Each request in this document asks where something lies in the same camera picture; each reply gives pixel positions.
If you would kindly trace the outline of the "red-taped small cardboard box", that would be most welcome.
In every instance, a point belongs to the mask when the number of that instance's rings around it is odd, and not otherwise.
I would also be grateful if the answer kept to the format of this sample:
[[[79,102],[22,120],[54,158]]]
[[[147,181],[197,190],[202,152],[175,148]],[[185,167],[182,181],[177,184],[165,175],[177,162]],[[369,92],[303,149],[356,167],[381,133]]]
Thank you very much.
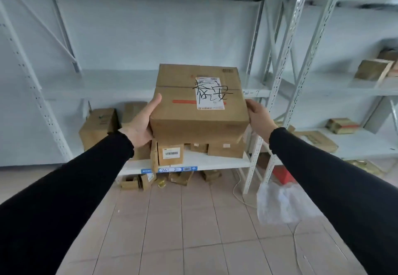
[[[359,129],[359,124],[349,118],[330,118],[325,128],[335,135],[353,134]]]

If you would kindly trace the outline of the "person's left forearm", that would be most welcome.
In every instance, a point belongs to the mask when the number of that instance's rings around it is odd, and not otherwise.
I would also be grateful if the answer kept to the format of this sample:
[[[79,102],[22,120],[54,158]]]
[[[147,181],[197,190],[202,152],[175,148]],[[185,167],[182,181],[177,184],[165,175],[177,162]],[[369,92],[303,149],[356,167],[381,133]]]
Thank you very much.
[[[56,275],[134,147],[111,133],[0,205],[0,275]]]

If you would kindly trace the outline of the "large labelled cardboard box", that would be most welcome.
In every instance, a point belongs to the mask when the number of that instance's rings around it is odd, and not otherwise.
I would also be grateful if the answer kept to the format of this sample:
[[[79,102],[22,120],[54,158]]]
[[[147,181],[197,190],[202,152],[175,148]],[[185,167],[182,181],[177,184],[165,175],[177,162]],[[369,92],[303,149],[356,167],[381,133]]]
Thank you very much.
[[[249,126],[236,67],[161,63],[155,93],[150,126],[160,144],[238,143]]]

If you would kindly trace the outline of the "crumpled brown cardboard piece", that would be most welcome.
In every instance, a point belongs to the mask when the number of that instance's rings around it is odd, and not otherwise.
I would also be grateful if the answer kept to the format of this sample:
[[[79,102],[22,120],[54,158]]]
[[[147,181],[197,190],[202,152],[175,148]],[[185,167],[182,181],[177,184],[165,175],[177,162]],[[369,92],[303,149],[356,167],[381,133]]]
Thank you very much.
[[[189,172],[170,172],[168,176],[168,181],[181,185],[187,186],[188,182],[192,178],[194,171]]]
[[[201,175],[206,182],[213,182],[220,178],[222,173],[220,170],[203,170]]]

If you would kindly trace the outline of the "person's right hand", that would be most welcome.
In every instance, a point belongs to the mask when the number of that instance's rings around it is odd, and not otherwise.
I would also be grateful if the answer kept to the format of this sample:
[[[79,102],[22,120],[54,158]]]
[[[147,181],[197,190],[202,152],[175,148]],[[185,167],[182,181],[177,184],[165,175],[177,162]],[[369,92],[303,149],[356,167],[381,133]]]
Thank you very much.
[[[271,133],[278,128],[275,122],[271,119],[270,113],[264,106],[262,117],[250,117],[250,126],[252,130],[267,144],[269,144]]]

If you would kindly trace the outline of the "person's right forearm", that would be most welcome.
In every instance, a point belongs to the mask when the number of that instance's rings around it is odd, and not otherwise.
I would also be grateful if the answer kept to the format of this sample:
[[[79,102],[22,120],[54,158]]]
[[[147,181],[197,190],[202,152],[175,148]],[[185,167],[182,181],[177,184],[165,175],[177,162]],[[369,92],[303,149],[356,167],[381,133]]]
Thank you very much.
[[[398,188],[276,128],[281,160],[368,275],[398,275]]]

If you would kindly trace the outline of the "clear plastic bag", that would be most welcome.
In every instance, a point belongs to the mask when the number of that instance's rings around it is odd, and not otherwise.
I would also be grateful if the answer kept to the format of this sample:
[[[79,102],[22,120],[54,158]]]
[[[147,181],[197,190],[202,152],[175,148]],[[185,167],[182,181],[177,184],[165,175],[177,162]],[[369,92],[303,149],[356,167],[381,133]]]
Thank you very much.
[[[257,217],[262,225],[288,224],[323,216],[297,183],[262,182],[257,191]]]

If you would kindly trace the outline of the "person's left hand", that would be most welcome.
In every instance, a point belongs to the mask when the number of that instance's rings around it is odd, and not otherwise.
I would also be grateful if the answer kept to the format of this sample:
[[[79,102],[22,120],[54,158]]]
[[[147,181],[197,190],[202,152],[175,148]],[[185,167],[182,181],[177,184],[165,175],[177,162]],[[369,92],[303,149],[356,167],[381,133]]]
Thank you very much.
[[[134,148],[140,148],[153,139],[150,128],[150,119],[142,120],[141,111],[126,126],[118,132],[124,134],[132,143]]]

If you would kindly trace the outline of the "small barcode-labelled cardboard box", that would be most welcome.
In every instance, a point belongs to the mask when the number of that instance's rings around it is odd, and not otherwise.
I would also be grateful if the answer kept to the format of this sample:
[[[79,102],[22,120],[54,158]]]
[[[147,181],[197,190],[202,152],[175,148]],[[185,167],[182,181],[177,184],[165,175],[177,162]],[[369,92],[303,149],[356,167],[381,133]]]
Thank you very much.
[[[161,145],[156,140],[152,140],[150,160],[151,169],[177,167],[183,163],[184,144]]]

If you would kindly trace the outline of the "small white-labelled cardboard box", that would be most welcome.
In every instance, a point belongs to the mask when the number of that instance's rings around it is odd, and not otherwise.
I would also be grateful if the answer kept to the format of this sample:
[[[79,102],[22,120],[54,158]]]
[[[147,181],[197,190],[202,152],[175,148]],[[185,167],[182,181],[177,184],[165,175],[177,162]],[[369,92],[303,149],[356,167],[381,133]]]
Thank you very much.
[[[138,176],[139,188],[146,191],[151,188],[153,182],[157,179],[157,175],[153,173],[141,174]]]

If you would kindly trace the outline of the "olive cardboard box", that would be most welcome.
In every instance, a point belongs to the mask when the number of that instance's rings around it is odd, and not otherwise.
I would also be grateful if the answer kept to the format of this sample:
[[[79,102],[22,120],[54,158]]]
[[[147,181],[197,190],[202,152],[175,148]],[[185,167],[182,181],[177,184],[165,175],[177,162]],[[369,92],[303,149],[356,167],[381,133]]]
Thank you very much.
[[[382,59],[362,60],[354,75],[354,79],[380,83],[386,77],[391,63]]]

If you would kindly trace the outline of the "plain brown cardboard box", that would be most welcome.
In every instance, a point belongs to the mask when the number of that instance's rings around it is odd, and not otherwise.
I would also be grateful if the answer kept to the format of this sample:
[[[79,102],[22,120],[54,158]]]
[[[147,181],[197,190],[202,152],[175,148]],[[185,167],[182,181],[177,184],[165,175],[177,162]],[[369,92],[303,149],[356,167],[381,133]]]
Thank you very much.
[[[87,151],[99,141],[120,128],[115,108],[100,108],[92,110],[79,130],[84,151]]]

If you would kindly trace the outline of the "blue shelf label strip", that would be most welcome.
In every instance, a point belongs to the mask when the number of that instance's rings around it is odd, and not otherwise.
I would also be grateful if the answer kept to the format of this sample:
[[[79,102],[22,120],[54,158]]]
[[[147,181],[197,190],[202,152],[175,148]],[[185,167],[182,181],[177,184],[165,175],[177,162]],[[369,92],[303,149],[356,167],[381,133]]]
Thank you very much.
[[[154,174],[154,173],[170,173],[170,172],[192,172],[197,171],[197,166],[188,166],[188,167],[166,167],[166,168],[158,168],[158,170],[141,169],[141,174]]]

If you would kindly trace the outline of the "open small cardboard box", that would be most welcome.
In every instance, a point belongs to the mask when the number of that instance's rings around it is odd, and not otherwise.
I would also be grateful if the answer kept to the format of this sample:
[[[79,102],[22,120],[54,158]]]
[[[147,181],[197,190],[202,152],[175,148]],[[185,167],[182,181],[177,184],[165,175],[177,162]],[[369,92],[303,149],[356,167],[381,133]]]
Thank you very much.
[[[128,175],[122,177],[120,181],[120,186],[122,190],[139,190],[140,189],[139,176]]]

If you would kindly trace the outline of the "flat brown paper parcel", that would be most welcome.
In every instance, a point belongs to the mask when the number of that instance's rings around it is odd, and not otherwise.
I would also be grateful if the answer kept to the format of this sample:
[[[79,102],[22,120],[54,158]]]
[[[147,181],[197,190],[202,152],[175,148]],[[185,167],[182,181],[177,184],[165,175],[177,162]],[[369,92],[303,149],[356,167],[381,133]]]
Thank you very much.
[[[319,131],[294,131],[293,134],[325,152],[335,153],[338,145]]]

